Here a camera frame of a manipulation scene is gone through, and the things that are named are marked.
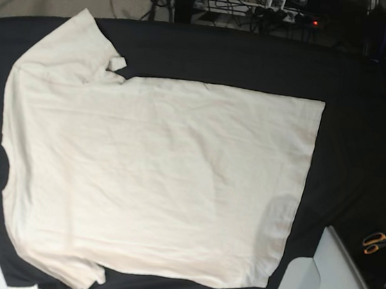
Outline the orange handled scissors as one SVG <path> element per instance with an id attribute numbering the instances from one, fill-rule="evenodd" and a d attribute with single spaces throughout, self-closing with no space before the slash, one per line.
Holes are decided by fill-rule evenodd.
<path id="1" fill-rule="evenodd" d="M 378 252 L 381 248 L 386 247 L 386 234 L 383 232 L 376 232 L 371 235 L 368 235 L 362 241 L 363 253 L 365 255 L 371 255 Z"/>

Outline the white T-shirt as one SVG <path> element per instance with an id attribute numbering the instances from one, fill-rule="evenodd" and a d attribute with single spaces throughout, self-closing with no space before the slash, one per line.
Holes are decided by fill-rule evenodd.
<path id="1" fill-rule="evenodd" d="M 75 289 L 106 270 L 266 287 L 324 111 L 318 100 L 124 78 L 82 10 L 13 65 L 3 214 L 19 257 Z"/>

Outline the black table cloth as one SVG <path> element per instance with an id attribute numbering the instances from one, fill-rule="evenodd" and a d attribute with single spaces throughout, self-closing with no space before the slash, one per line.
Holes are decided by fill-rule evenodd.
<path id="1" fill-rule="evenodd" d="M 0 134 L 10 68 L 62 21 L 0 19 Z M 339 234 L 369 289 L 386 289 L 386 249 L 365 255 L 361 248 L 369 234 L 386 234 L 386 61 L 212 26 L 126 19 L 99 19 L 98 26 L 127 60 L 121 71 L 125 78 L 196 80 L 323 101 L 313 163 L 283 260 L 267 288 L 259 289 L 277 289 L 289 262 L 313 255 L 328 225 Z M 8 240 L 1 205 L 7 170 L 0 135 L 1 270 L 13 287 L 48 283 L 51 278 L 22 261 Z M 111 271 L 97 289 L 209 288 Z"/>

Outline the black table leg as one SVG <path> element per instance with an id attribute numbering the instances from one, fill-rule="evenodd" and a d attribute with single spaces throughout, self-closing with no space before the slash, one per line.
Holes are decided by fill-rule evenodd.
<path id="1" fill-rule="evenodd" d="M 195 0 L 175 0 L 173 22 L 176 24 L 190 24 L 194 3 Z"/>

